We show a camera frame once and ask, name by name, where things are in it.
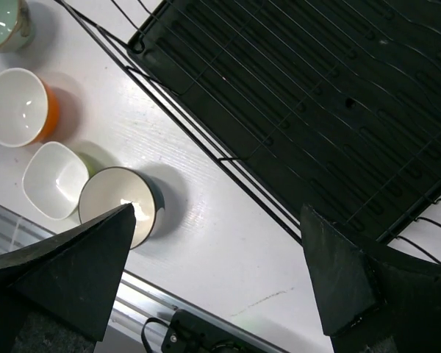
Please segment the teal and white bowl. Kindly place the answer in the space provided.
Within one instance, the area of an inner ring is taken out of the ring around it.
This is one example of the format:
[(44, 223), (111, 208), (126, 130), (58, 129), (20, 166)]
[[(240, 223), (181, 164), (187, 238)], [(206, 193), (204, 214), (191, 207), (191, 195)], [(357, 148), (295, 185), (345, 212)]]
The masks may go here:
[(81, 223), (122, 204), (132, 204), (135, 211), (135, 231), (131, 248), (140, 246), (149, 237), (158, 235), (165, 215), (165, 200), (161, 190), (148, 176), (123, 167), (105, 168), (85, 183), (79, 197), (78, 214)]

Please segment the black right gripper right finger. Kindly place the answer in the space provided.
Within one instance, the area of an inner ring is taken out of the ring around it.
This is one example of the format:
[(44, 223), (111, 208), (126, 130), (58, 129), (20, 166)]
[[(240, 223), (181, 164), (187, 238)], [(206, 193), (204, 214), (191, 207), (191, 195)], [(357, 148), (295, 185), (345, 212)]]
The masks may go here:
[(332, 222), (304, 205), (301, 239), (323, 333), (338, 336), (384, 304), (367, 256)]

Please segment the aluminium table edge rail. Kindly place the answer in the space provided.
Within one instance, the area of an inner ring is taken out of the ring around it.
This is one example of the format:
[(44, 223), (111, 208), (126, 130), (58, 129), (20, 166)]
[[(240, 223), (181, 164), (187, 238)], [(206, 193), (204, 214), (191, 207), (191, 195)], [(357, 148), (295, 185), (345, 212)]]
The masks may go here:
[[(0, 205), (0, 254), (19, 250), (51, 236), (53, 232)], [(243, 339), (261, 352), (281, 351), (278, 346), (202, 310), (129, 271), (124, 271), (122, 274), (110, 316), (110, 326), (122, 335), (139, 340), (147, 319), (160, 318), (169, 324), (177, 310), (186, 310)], [(166, 332), (167, 329), (159, 324), (149, 324), (146, 327), (145, 333), (154, 352), (161, 352), (160, 348)]]

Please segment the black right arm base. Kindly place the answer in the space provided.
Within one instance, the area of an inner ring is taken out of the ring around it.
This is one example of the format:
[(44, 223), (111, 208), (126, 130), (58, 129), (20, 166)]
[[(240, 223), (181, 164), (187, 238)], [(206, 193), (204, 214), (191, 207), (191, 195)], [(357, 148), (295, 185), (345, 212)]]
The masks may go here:
[(149, 324), (159, 324), (167, 329), (161, 344), (161, 352), (261, 352), (243, 339), (186, 310), (177, 310), (169, 324), (160, 318), (146, 320), (140, 333), (146, 352), (154, 352), (145, 333)]

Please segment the orange bowl white inside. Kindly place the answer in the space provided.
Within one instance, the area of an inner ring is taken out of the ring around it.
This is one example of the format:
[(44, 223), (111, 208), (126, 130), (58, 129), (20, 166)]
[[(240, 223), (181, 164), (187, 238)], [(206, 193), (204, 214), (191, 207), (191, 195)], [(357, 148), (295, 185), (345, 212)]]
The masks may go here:
[(55, 130), (59, 117), (54, 91), (36, 74), (24, 68), (0, 73), (0, 145), (41, 142)]

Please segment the pale green ceramic bowl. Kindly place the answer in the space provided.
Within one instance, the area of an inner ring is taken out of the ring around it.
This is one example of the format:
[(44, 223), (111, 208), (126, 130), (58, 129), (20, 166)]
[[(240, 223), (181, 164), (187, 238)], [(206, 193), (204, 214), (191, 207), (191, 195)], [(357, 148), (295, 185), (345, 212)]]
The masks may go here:
[(0, 53), (14, 52), (29, 45), (35, 25), (23, 0), (0, 0)]

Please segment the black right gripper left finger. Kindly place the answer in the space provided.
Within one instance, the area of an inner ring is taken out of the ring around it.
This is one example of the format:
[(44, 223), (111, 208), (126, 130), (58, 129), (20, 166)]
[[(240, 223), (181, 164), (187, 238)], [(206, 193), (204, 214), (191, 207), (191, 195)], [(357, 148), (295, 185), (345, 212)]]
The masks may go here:
[(104, 338), (132, 236), (123, 204), (66, 232), (0, 255), (0, 342), (36, 312), (92, 342)]

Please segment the white square bowl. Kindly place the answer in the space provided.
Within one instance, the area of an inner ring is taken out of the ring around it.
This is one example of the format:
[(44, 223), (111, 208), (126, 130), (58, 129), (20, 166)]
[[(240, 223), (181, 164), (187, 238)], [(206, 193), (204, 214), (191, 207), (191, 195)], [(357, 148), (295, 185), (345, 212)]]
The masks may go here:
[(60, 221), (77, 208), (93, 169), (67, 146), (44, 143), (29, 161), (22, 178), (25, 197), (45, 217)]

